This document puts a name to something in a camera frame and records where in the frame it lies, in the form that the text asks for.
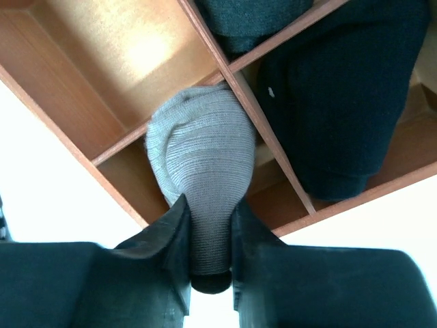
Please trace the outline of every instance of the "shelf compartment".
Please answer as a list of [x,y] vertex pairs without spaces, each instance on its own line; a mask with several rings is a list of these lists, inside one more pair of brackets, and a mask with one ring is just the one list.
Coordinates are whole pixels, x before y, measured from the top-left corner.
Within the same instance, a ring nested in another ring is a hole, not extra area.
[[[281,168],[265,144],[261,143],[257,146],[255,158],[255,170],[249,195],[260,193],[273,184],[286,181]],[[147,224],[155,222],[169,209],[143,149],[142,140],[130,144],[101,163],[98,169]]]
[[169,206],[139,141],[100,164],[98,169],[147,224],[155,222],[168,211]]
[[[252,68],[248,68],[248,66],[259,66],[259,62],[256,62],[257,59],[265,55],[268,51],[272,50],[274,47],[278,46],[280,43],[283,43],[293,36],[297,35],[304,29],[308,28],[315,22],[319,21],[323,17],[327,16],[337,8],[341,7],[348,0],[316,0],[314,1],[314,6],[304,13],[301,17],[296,19],[293,23],[287,26],[283,31],[279,32],[272,39],[273,42],[267,40],[263,44],[259,45],[256,49],[253,49],[251,52],[243,55],[241,58],[237,59],[230,63],[229,68],[232,72],[237,72],[239,70],[245,70],[245,75],[249,74],[249,84],[253,87],[255,81],[255,75]],[[215,85],[221,81],[223,81],[224,77],[220,70],[215,70],[210,73],[203,80],[198,82],[198,85]],[[132,143],[135,138],[140,137],[147,130],[148,121],[145,120],[136,128],[132,129],[129,133],[123,136],[119,141],[113,144],[110,148],[105,150],[102,154],[93,159],[93,163],[98,165],[99,163],[105,161],[110,156],[113,156],[121,149],[125,148],[128,144]]]
[[34,1],[0,24],[0,64],[91,160],[216,69],[176,0]]
[[228,66],[229,62],[227,61],[225,54],[221,50],[220,46],[217,44],[209,29],[206,27],[206,24],[203,21],[199,10],[196,8],[195,5],[193,5],[193,2],[189,0],[179,0],[179,3],[188,18],[190,19],[191,23],[195,27],[197,33],[203,40],[204,44],[207,46],[211,55],[215,59],[216,65],[225,77],[226,82],[228,82],[229,86],[234,91],[237,99],[240,101],[244,110],[247,112],[247,115],[250,117],[256,129],[262,136],[263,140],[274,154],[275,159],[281,166],[289,182],[292,184],[299,199],[304,204],[308,213],[314,214],[315,209],[313,204],[311,203],[309,196],[305,193],[302,186],[300,185],[292,169],[292,166],[290,165],[290,162],[288,161],[278,139],[274,135],[266,119],[266,116],[264,115],[255,96],[253,95],[253,92],[251,91],[249,85],[242,76],[242,73],[237,72],[233,74],[231,72]]
[[288,181],[274,184],[247,198],[255,215],[271,230],[286,226],[308,215]]
[[[312,216],[307,215],[299,219],[296,219],[297,215],[291,216],[290,221],[282,226],[279,226],[277,222],[283,223],[285,220],[282,218],[286,216],[287,211],[291,211],[286,204],[279,204],[278,209],[274,210],[279,220],[272,215],[266,215],[261,210],[260,213],[264,216],[264,221],[273,227],[276,235],[284,236],[436,174],[437,114],[429,110],[397,125],[382,169],[376,176],[369,179],[367,190],[358,197],[332,205],[323,204]],[[282,196],[281,192],[275,192],[276,195],[272,195],[272,198],[287,202],[287,198]]]

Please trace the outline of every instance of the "small white speck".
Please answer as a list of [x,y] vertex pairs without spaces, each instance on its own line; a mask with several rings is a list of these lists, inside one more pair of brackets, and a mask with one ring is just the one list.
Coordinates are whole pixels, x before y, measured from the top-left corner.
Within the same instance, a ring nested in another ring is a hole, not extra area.
[[274,98],[274,93],[271,87],[268,87],[268,94],[270,94],[270,97]]

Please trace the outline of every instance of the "wooden panel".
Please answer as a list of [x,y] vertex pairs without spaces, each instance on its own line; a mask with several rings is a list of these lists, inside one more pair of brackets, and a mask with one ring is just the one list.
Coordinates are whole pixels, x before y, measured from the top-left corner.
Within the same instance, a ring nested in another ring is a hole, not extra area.
[[148,224],[168,211],[141,144],[133,143],[98,169]]
[[390,181],[388,183],[381,184],[373,189],[367,190],[358,197],[352,198],[351,200],[346,200],[344,202],[336,203],[335,205],[326,207],[325,209],[318,211],[314,215],[307,215],[302,219],[290,220],[289,223],[274,229],[273,232],[278,237],[285,236],[286,234],[291,234],[292,232],[303,229],[307,226],[310,226],[311,224],[323,221],[325,219],[333,217],[334,215],[350,210],[351,208],[363,205],[379,197],[392,193],[396,190],[400,190],[416,182],[435,176],[436,174],[437,163],[432,163],[428,166],[418,169],[417,171],[409,173],[406,176]]
[[0,9],[25,9],[35,2],[36,0],[0,0]]
[[[269,38],[265,42],[261,43],[259,46],[249,51],[247,54],[233,61],[229,65],[229,69],[235,73],[242,68],[253,63],[255,60],[261,58],[266,53],[276,48],[285,41],[293,38],[301,31],[312,26],[312,24],[318,22],[325,16],[334,12],[336,9],[340,8],[342,5],[347,3],[349,0],[317,0],[314,1],[314,6],[305,12],[302,16],[297,18],[293,23],[289,24],[279,33],[275,34],[273,37]],[[223,80],[223,75],[221,72],[215,72],[215,74],[209,76],[207,79],[202,81],[204,85],[214,85]]]
[[284,236],[436,174],[437,115],[426,113],[398,125],[384,165],[380,173],[369,180],[364,193],[328,206],[313,216],[295,221],[292,217],[290,223],[278,227],[274,233]]
[[256,129],[266,142],[267,146],[274,154],[275,159],[281,166],[288,180],[292,184],[294,190],[296,190],[296,193],[302,200],[305,208],[308,210],[308,213],[315,213],[315,209],[311,203],[311,200],[300,185],[292,169],[292,166],[290,165],[290,162],[288,161],[281,147],[281,144],[274,135],[266,119],[266,116],[261,110],[261,107],[259,106],[246,80],[239,72],[236,73],[235,76],[232,74],[231,70],[227,66],[228,63],[224,53],[212,37],[209,29],[206,27],[205,22],[201,18],[199,10],[195,7],[193,2],[188,0],[179,0],[179,2],[186,12],[187,16],[190,18],[191,22],[195,26],[197,33],[201,36],[202,40],[205,42],[205,45],[214,56],[218,68],[222,72],[223,76],[226,78],[226,81],[230,85],[231,89],[234,91],[238,100],[241,102],[244,110],[246,110],[247,115],[250,117]]
[[216,68],[176,0],[46,0],[31,12],[130,131]]
[[111,158],[130,144],[134,143],[136,140],[144,137],[147,132],[147,124],[149,120],[144,123],[138,125],[138,127],[134,128],[129,133],[126,133],[120,140],[115,142],[111,147],[106,149],[104,152],[99,154],[96,158],[92,160],[92,163],[97,166],[107,159]]
[[307,215],[307,210],[288,181],[249,196],[247,201],[255,215],[272,230]]
[[437,161],[437,115],[426,113],[400,124],[395,131],[380,173],[368,189],[392,181]]
[[85,155],[70,141],[67,135],[52,121],[47,114],[38,106],[25,90],[11,77],[11,75],[0,66],[0,80],[11,89],[15,96],[35,115],[56,137],[67,147],[73,157],[96,179],[96,181],[106,190],[106,192],[132,217],[142,228],[147,226],[136,210],[123,198],[123,196],[108,182],[108,180],[96,169]]
[[92,159],[123,126],[44,30],[25,12],[0,12],[0,64]]

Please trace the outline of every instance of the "gray knit beanie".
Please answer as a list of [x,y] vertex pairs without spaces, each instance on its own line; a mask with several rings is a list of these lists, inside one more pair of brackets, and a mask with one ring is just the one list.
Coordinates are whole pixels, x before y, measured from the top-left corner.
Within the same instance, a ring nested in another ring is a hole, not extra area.
[[192,215],[191,274],[230,267],[230,215],[244,197],[255,131],[226,83],[191,87],[152,116],[145,147],[169,205],[185,194]]

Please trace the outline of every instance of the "wooden board edge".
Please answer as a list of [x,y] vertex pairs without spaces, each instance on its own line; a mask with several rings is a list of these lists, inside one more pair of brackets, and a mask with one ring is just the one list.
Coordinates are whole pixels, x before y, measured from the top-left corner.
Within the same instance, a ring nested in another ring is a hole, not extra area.
[[340,214],[347,210],[351,210],[357,206],[371,202],[382,196],[388,195],[394,191],[403,189],[405,187],[413,185],[414,183],[420,182],[435,175],[437,175],[437,163],[429,164],[425,167],[422,167],[421,169],[406,174],[405,176],[399,177],[390,182],[386,182],[375,188],[367,190],[358,197],[336,203],[332,206],[319,210],[314,215],[307,215],[306,217],[297,219],[293,222],[290,222],[289,224],[283,225],[280,228],[274,229],[273,233],[276,234],[278,237],[291,234],[292,232],[311,226],[325,219],[329,219],[330,217],[333,217],[337,214]]
[[26,91],[11,77],[0,65],[0,80],[14,93],[14,95],[36,116],[60,142],[70,151],[73,157],[97,180],[103,189],[127,212],[132,219],[142,228],[147,223],[140,214],[124,199],[111,183],[99,172],[90,160],[71,142],[67,135],[52,121],[42,108],[30,97]]

